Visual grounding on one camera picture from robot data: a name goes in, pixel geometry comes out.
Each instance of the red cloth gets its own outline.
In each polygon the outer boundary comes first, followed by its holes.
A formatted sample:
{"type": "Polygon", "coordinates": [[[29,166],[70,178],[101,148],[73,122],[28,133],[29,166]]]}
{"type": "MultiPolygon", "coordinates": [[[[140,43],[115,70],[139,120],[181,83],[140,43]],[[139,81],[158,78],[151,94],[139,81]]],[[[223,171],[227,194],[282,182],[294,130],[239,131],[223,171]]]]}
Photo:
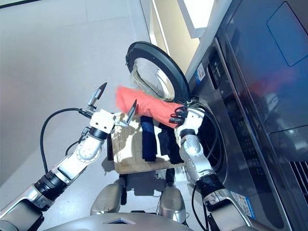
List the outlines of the red cloth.
{"type": "Polygon", "coordinates": [[[169,103],[159,100],[141,90],[119,87],[116,91],[116,105],[121,111],[128,113],[134,101],[137,100],[136,114],[140,116],[149,116],[154,120],[171,128],[177,124],[169,123],[171,114],[181,104],[169,103]]]}

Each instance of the washing machine drum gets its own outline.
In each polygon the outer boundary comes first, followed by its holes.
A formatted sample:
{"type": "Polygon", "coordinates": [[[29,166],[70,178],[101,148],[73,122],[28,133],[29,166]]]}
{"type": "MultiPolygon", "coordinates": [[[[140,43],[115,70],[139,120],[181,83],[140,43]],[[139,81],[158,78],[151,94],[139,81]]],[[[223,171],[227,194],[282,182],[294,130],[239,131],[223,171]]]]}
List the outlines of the washing machine drum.
{"type": "Polygon", "coordinates": [[[159,47],[134,42],[126,55],[134,88],[167,102],[185,103],[190,98],[188,83],[179,66],[159,47]]]}
{"type": "MultiPolygon", "coordinates": [[[[134,42],[126,55],[130,81],[134,88],[167,102],[186,103],[191,99],[190,90],[179,66],[159,47],[148,42],[134,42]]],[[[205,156],[213,169],[219,172],[223,163],[222,135],[204,118],[198,137],[205,156]]]]}

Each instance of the tile floor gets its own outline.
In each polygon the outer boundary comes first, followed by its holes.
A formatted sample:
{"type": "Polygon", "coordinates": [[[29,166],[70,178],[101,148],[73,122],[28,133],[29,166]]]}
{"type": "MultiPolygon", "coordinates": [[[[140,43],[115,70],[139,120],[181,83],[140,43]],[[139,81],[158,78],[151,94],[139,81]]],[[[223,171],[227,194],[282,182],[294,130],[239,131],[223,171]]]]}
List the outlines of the tile floor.
{"type": "MultiPolygon", "coordinates": [[[[116,111],[116,87],[130,86],[127,49],[148,39],[139,0],[41,0],[0,9],[1,208],[43,174],[38,143],[46,117],[61,108],[85,107],[105,81],[98,106],[116,111]]],[[[72,112],[52,119],[44,139],[49,166],[63,157],[87,123],[72,112]]],[[[112,163],[101,157],[45,213],[39,230],[88,216],[98,193],[117,177],[112,163]]],[[[200,230],[191,209],[192,188],[182,174],[177,180],[187,222],[200,230]]],[[[154,212],[163,180],[142,173],[129,182],[128,202],[120,211],[154,212]]],[[[203,217],[200,195],[195,204],[203,217]]]]}

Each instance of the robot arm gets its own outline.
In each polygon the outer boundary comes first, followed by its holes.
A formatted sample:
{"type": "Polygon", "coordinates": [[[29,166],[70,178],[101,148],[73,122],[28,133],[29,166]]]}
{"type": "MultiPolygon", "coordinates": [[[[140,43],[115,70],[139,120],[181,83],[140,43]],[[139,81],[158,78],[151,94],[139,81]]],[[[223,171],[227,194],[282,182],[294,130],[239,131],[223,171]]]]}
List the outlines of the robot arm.
{"type": "Polygon", "coordinates": [[[180,156],[185,161],[185,171],[190,183],[197,186],[203,203],[210,211],[208,216],[212,230],[235,230],[251,227],[251,221],[225,189],[205,157],[197,133],[203,117],[200,110],[189,108],[184,123],[176,129],[180,135],[180,156]]]}
{"type": "MultiPolygon", "coordinates": [[[[104,87],[105,84],[93,95],[93,100],[89,101],[90,109],[95,109],[93,103],[100,98],[104,87]]],[[[36,230],[44,220],[42,212],[47,211],[55,199],[80,176],[85,168],[99,158],[104,140],[107,139],[113,127],[128,126],[135,113],[136,104],[135,101],[127,121],[119,121],[105,110],[95,113],[85,111],[87,117],[91,115],[91,129],[85,140],[71,155],[63,158],[47,174],[0,211],[0,230],[36,230]]]]}

